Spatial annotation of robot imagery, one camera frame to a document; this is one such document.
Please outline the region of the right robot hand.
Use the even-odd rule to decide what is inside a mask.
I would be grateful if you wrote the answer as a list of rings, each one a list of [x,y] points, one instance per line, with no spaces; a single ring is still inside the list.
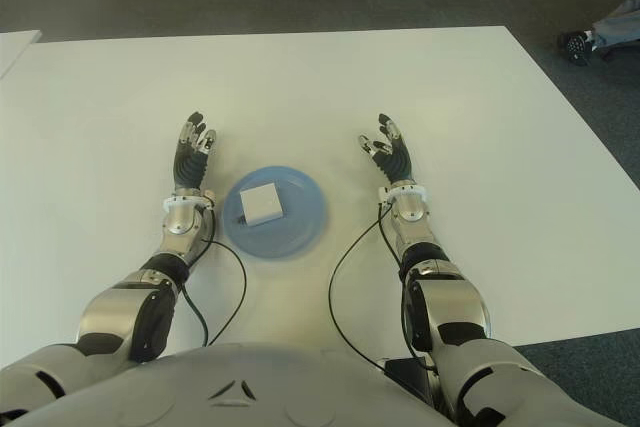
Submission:
[[[400,129],[384,113],[379,114],[378,124],[379,131],[385,136],[386,142],[359,135],[358,143],[361,149],[371,157],[391,185],[398,182],[415,183],[411,156]]]

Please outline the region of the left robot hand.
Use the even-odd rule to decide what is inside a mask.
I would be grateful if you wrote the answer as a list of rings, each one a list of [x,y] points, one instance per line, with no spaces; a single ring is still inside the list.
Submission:
[[[207,128],[200,112],[194,112],[187,118],[178,136],[173,161],[176,192],[201,189],[216,141],[216,131]]]

